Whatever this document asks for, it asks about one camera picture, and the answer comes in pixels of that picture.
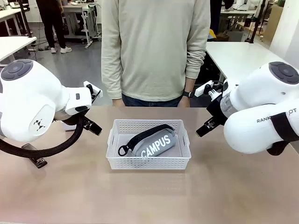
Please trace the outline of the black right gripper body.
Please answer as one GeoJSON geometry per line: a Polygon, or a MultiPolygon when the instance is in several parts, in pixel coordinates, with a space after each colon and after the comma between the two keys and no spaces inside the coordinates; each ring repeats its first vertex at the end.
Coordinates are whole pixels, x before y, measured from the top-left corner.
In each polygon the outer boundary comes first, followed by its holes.
{"type": "Polygon", "coordinates": [[[212,117],[208,121],[213,122],[216,125],[224,125],[228,119],[221,110],[221,100],[222,95],[219,95],[214,100],[212,100],[210,105],[206,108],[207,111],[212,115],[212,117]]]}

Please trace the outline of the person's left hand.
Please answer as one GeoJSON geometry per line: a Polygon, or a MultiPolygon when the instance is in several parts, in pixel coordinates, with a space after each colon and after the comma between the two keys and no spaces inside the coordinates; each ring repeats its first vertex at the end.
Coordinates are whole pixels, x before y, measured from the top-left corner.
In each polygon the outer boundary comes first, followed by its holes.
{"type": "Polygon", "coordinates": [[[191,98],[183,96],[178,104],[178,107],[181,107],[181,108],[191,107],[191,98]]]}

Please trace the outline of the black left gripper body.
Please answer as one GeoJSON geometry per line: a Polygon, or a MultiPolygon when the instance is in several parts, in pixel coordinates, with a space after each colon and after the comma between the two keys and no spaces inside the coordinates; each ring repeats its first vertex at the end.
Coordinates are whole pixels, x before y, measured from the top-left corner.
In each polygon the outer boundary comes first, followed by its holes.
{"type": "Polygon", "coordinates": [[[55,112],[54,120],[55,121],[60,120],[67,125],[76,125],[79,123],[79,118],[84,116],[85,116],[85,112],[79,112],[76,113],[75,115],[69,115],[65,112],[64,109],[61,109],[55,112]]]}

